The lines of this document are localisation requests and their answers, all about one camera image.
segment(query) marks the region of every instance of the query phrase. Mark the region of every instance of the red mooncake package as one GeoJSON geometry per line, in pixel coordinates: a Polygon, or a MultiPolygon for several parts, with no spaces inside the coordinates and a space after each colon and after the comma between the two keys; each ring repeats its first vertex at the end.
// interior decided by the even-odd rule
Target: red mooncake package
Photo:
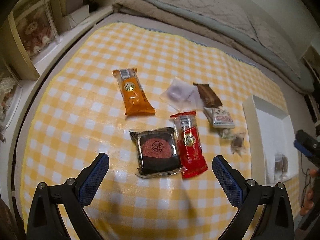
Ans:
{"type": "Polygon", "coordinates": [[[180,160],[185,168],[182,178],[191,178],[206,171],[208,166],[202,155],[196,112],[173,114],[170,118],[174,121],[180,160]]]}

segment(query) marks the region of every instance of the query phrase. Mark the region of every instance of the lace doily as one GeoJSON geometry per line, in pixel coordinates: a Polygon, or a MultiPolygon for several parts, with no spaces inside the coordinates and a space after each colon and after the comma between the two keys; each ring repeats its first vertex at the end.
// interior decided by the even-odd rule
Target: lace doily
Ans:
{"type": "Polygon", "coordinates": [[[10,91],[12,90],[13,86],[16,85],[16,81],[11,78],[11,77],[4,77],[1,81],[0,81],[0,93],[10,93],[10,91]]]}
{"type": "Polygon", "coordinates": [[[0,120],[3,120],[5,118],[5,114],[3,112],[3,107],[0,105],[0,120]]]}

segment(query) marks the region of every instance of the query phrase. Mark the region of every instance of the orange wrapper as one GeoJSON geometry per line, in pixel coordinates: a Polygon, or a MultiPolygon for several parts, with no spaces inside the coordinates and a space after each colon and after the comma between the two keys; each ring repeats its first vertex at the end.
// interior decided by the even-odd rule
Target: orange wrapper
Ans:
{"type": "Polygon", "coordinates": [[[126,109],[125,115],[154,114],[137,77],[136,68],[114,70],[126,109]]]}

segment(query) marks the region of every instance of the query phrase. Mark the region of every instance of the white wall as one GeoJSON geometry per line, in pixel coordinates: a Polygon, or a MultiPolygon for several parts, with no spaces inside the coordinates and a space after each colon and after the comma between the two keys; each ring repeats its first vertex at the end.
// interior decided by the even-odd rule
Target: white wall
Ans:
{"type": "Polygon", "coordinates": [[[297,56],[307,49],[320,31],[314,18],[301,0],[252,0],[266,11],[291,37],[297,56]]]}

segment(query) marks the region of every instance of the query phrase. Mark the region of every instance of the gold label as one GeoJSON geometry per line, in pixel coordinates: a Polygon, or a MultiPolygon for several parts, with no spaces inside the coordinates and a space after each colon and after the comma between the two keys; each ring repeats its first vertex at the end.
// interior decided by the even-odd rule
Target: gold label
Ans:
{"type": "Polygon", "coordinates": [[[195,143],[196,143],[196,139],[195,139],[195,137],[193,136],[192,133],[187,133],[187,134],[184,135],[184,144],[185,144],[186,146],[191,147],[191,146],[193,146],[195,143]]]}
{"type": "Polygon", "coordinates": [[[133,91],[135,88],[134,84],[132,82],[127,82],[124,84],[124,89],[127,91],[133,91]]]}

